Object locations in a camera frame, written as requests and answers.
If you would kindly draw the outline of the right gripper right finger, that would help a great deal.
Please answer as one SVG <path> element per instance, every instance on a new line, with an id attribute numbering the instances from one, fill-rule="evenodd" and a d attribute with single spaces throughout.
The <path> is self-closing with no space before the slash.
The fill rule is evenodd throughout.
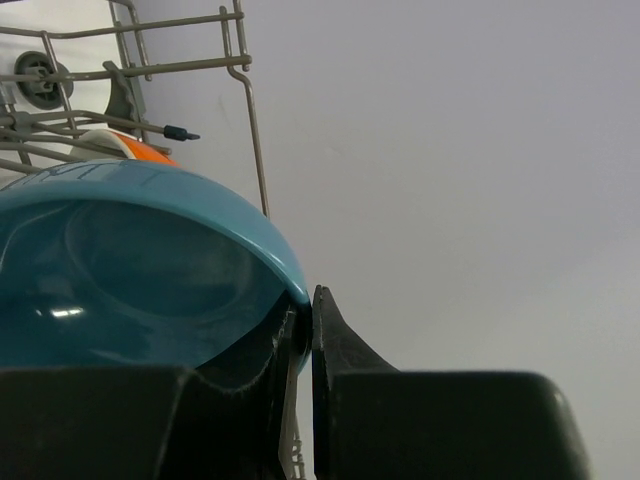
<path id="1" fill-rule="evenodd" d="M 563 392 L 518 371 L 401 371 L 313 298 L 314 471 L 320 479 L 589 479 Z"/>

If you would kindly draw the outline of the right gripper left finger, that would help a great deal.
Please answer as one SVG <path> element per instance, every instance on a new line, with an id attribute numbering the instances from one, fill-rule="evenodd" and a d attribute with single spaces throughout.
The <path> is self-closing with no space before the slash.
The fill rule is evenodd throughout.
<path id="1" fill-rule="evenodd" d="M 289 478 L 298 324 L 281 311 L 198 370 L 3 370 L 2 477 Z"/>

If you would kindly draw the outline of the blue bowl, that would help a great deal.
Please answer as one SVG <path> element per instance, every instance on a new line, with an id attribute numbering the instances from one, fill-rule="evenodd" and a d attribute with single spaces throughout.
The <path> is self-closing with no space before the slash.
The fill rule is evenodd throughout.
<path id="1" fill-rule="evenodd" d="M 198 367 L 278 302 L 310 308 L 293 250 L 211 179 L 102 159 L 1 189 L 5 367 Z"/>

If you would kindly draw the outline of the white bowl red rim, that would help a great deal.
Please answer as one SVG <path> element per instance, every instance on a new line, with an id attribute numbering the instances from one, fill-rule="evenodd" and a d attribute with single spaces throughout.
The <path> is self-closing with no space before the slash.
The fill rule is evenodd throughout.
<path id="1" fill-rule="evenodd" d="M 81 160 L 132 159 L 179 166 L 147 143 L 109 129 L 87 131 L 80 136 L 79 144 L 73 146 L 69 154 Z"/>

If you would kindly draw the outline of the grey wire dish rack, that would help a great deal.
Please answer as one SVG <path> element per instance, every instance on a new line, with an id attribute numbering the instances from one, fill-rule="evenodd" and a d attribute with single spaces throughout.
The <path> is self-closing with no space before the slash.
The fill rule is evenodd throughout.
<path id="1" fill-rule="evenodd" d="M 115 130 L 150 145 L 147 136 L 154 131 L 154 126 L 147 123 L 143 117 L 144 105 L 137 91 L 140 78 L 150 78 L 155 74 L 223 67 L 232 78 L 239 82 L 245 82 L 251 59 L 246 49 L 243 20 L 244 13 L 239 4 L 234 4 L 231 8 L 221 8 L 217 14 L 212 16 L 212 21 L 221 27 L 223 54 L 219 58 L 155 65 L 147 59 L 142 59 L 138 64 L 133 64 L 127 45 L 120 43 L 118 46 L 121 56 L 119 63 L 108 61 L 100 70 L 88 72 L 68 70 L 58 61 L 52 46 L 57 39 L 57 34 L 46 30 L 39 32 L 38 38 L 45 46 L 44 51 L 22 54 L 16 60 L 14 71 L 2 77 L 3 83 L 13 83 L 21 90 L 25 99 L 31 103 L 32 110 L 17 110 L 11 95 L 8 92 L 2 93 L 1 146 L 5 150 L 16 153 L 18 160 L 2 161 L 2 169 L 16 171 L 17 177 L 3 179 L 1 189 L 9 182 L 51 167 L 91 161 L 81 160 L 69 154 L 71 148 L 79 144 L 80 136 L 90 130 Z M 278 302 L 266 319 L 287 309 L 293 311 L 299 320 L 296 334 L 298 349 L 295 382 L 296 402 L 297 377 L 309 355 L 308 336 L 311 330 L 311 305 L 308 312 L 300 313 L 295 311 L 292 306 Z M 5 367 L 1 363 L 1 373 L 3 370 L 65 367 L 180 367 L 198 370 L 208 366 L 226 351 L 205 364 L 193 368 L 169 364 Z M 293 472 L 287 479 L 300 479 L 304 475 L 304 464 L 300 455 L 295 405 L 292 433 Z"/>

